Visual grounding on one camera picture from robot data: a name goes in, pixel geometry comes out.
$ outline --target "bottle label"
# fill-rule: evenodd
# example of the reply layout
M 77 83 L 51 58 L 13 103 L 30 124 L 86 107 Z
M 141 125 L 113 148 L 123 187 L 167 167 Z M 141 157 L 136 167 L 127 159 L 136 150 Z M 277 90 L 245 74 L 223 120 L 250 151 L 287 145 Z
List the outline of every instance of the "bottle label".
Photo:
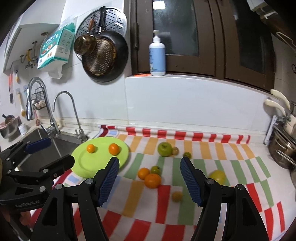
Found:
M 150 72 L 165 72 L 165 48 L 149 49 Z

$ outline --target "window glass pane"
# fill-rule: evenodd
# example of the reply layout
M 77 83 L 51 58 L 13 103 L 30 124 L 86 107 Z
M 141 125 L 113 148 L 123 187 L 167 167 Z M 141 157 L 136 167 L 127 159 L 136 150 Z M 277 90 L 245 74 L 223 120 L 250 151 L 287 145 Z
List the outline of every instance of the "window glass pane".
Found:
M 263 41 L 260 16 L 246 0 L 230 0 L 239 38 L 240 65 L 264 74 Z
M 166 54 L 198 56 L 193 0 L 153 1 L 154 29 L 160 31 Z

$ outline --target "yellow stripe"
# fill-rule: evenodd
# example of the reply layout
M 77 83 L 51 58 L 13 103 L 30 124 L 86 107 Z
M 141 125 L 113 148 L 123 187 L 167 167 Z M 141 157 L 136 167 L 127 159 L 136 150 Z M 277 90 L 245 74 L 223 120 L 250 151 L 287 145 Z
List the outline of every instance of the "yellow stripe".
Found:
M 200 142 L 200 152 L 202 154 L 203 159 L 212 159 L 208 142 L 203 142 L 203 141 Z
M 126 139 L 128 135 L 124 135 L 124 134 L 119 134 L 119 136 L 117 137 L 117 139 L 124 141 Z
M 243 160 L 242 154 L 240 153 L 239 149 L 237 148 L 237 145 L 234 143 L 229 143 L 231 148 L 233 149 L 235 155 L 237 156 L 237 160 Z
M 153 155 L 156 149 L 158 139 L 150 137 L 144 150 L 144 154 Z
M 188 151 L 192 154 L 192 141 L 189 141 L 189 140 L 184 141 L 184 152 L 185 151 Z
M 128 194 L 128 198 L 126 200 L 126 204 L 125 204 L 124 209 L 121 213 L 122 215 L 130 217 L 130 218 L 133 217 L 133 215 L 136 211 L 139 199 L 142 195 L 142 191 L 144 189 L 144 186 L 145 186 L 145 184 L 142 181 L 135 181 L 135 180 L 132 181 L 131 188 L 130 188 L 130 191 Z
M 166 142 L 170 143 L 172 147 L 175 147 L 176 140 L 175 139 L 167 139 Z
M 226 160 L 225 151 L 223 148 L 223 144 L 220 142 L 215 142 L 216 153 L 219 160 Z
M 241 146 L 246 152 L 248 158 L 255 158 L 254 153 L 251 151 L 250 147 L 247 144 L 241 144 Z
M 141 136 L 134 136 L 133 141 L 130 145 L 130 152 L 135 152 L 142 137 Z

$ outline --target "striped tablecloth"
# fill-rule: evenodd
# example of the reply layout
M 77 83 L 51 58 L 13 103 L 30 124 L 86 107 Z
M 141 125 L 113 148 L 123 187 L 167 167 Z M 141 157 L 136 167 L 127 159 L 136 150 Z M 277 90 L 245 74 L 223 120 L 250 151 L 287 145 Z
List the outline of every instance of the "striped tablecloth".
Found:
M 105 231 L 111 241 L 186 241 L 193 235 L 201 208 L 192 202 L 180 173 L 180 158 L 192 153 L 192 163 L 207 176 L 219 169 L 226 174 L 225 185 L 243 184 L 252 197 L 266 226 L 270 240 L 285 231 L 280 197 L 273 189 L 273 179 L 260 156 L 248 142 L 250 136 L 217 135 L 145 128 L 102 126 L 98 137 L 113 136 L 130 148 L 129 160 L 116 178 L 108 201 L 98 208 Z M 159 143 L 177 146 L 177 156 L 161 157 Z M 162 184 L 157 189 L 145 187 L 137 172 L 157 165 L 162 169 Z M 84 179 L 68 170 L 56 183 L 77 185 Z M 183 192 L 183 201 L 171 200 L 174 191 Z M 79 241 L 85 240 L 78 205 L 73 204 L 75 228 Z M 32 211 L 33 226 L 40 209 Z M 215 240 L 221 240 L 226 215 L 222 205 Z

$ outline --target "soap dispenser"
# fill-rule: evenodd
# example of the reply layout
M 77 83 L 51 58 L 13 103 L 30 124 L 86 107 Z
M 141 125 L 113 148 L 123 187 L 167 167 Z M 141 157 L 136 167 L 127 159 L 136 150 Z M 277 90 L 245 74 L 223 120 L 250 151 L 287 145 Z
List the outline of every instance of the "soap dispenser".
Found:
M 165 45 L 160 42 L 159 30 L 153 30 L 153 43 L 149 45 L 150 73 L 154 76 L 165 75 Z

